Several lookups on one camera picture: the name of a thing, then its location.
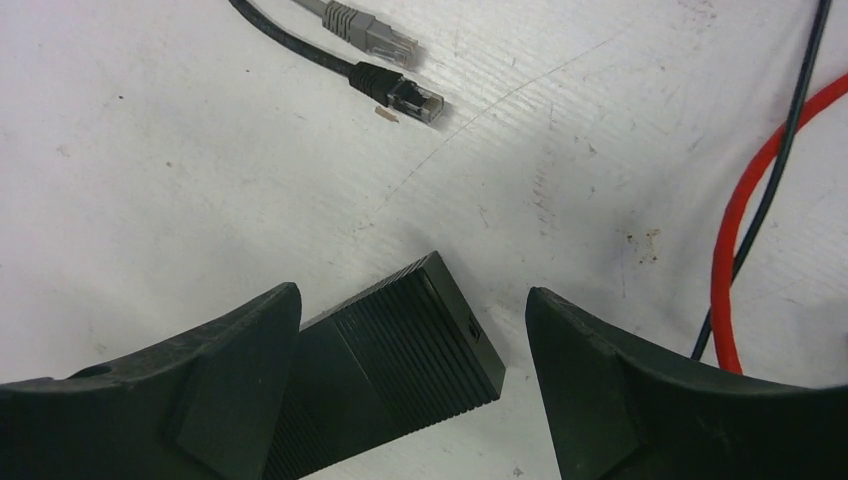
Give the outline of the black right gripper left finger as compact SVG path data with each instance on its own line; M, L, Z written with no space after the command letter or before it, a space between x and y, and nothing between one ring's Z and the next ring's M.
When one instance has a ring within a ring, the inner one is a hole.
M142 350L1 387L5 479L259 479L301 319L284 283Z

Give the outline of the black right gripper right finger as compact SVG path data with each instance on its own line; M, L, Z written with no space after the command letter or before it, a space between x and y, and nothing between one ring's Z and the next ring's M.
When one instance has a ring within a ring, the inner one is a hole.
M525 321L565 479L843 479L847 390L705 365L532 288Z

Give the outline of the ribbed black network switch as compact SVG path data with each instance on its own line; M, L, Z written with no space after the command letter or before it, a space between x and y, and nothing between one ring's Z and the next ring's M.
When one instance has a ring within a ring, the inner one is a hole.
M496 401L504 377L431 252L300 330L263 475L299 479Z

